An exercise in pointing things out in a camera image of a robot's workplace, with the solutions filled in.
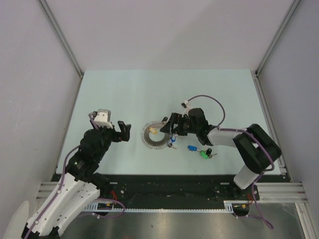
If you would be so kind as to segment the silver disc keyring organiser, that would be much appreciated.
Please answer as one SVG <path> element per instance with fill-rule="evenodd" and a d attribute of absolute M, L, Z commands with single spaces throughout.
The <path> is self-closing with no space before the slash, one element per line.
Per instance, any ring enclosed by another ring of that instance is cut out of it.
<path fill-rule="evenodd" d="M 167 146 L 169 140 L 169 134 L 160 132 L 160 129 L 164 126 L 161 121 L 152 121 L 147 123 L 141 133 L 143 144 L 151 149 L 164 149 Z M 156 128 L 157 134 L 149 132 L 149 127 Z"/>

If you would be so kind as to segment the yellow key tag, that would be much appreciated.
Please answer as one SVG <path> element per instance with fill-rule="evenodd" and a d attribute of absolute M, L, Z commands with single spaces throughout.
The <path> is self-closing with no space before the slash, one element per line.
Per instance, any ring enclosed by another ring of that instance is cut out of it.
<path fill-rule="evenodd" d="M 152 134 L 157 134 L 157 130 L 156 128 L 153 128 L 153 127 L 149 127 L 149 132 L 151 132 Z"/>

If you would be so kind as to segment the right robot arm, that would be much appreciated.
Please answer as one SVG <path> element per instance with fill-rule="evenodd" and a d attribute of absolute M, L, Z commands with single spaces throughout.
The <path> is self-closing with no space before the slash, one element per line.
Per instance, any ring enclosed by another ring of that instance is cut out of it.
<path fill-rule="evenodd" d="M 178 136 L 196 135 L 202 145 L 234 147 L 241 155 L 244 166 L 235 175 L 230 195 L 241 200 L 248 194 L 248 188 L 265 172 L 274 170 L 274 162 L 282 151 L 270 136 L 258 125 L 243 129 L 220 128 L 206 120 L 201 108 L 190 109 L 185 114 L 172 113 L 161 121 L 160 132 Z"/>

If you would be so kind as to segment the blue tag with silver key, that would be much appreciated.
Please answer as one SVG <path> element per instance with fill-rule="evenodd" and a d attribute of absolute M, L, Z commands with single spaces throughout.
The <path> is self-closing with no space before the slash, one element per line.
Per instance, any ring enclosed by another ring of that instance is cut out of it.
<path fill-rule="evenodd" d="M 171 134 L 170 138 L 169 138 L 169 143 L 173 144 L 176 141 L 176 134 Z"/>

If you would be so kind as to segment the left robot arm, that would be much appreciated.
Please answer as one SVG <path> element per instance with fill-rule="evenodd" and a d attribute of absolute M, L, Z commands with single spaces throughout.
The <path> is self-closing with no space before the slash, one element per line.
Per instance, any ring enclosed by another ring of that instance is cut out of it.
<path fill-rule="evenodd" d="M 26 221 L 23 239 L 58 239 L 86 206 L 109 196 L 110 181 L 97 169 L 111 143 L 130 140 L 131 125 L 123 121 L 118 125 L 120 131 L 103 125 L 84 133 L 67 154 L 57 185 Z"/>

